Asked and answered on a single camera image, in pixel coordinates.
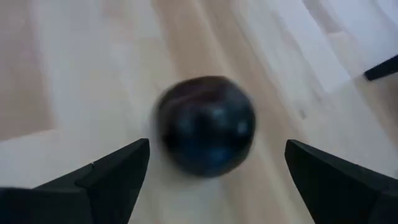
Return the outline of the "dark brown round fruit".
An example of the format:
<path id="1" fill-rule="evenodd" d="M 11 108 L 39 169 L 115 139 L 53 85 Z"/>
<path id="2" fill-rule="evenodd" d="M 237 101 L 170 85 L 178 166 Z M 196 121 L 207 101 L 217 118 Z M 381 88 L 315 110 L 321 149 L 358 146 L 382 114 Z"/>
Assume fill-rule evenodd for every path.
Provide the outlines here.
<path id="1" fill-rule="evenodd" d="M 164 91 L 155 109 L 157 137 L 175 165 L 218 177 L 247 158 L 256 131 L 251 100 L 222 76 L 196 77 Z"/>

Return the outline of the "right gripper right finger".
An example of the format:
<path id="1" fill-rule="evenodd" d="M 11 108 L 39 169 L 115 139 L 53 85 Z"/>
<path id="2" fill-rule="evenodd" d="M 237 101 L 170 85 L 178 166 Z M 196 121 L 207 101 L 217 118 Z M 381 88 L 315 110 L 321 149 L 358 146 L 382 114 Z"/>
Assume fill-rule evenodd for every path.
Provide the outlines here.
<path id="1" fill-rule="evenodd" d="M 315 224 L 398 224 L 398 179 L 294 139 L 285 161 Z"/>

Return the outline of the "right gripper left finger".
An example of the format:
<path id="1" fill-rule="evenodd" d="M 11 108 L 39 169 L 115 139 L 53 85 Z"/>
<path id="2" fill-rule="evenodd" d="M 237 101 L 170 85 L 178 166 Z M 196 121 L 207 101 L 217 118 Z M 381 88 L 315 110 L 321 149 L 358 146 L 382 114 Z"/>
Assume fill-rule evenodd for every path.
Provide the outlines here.
<path id="1" fill-rule="evenodd" d="M 33 189 L 0 187 L 0 224 L 128 224 L 149 157 L 142 138 Z"/>

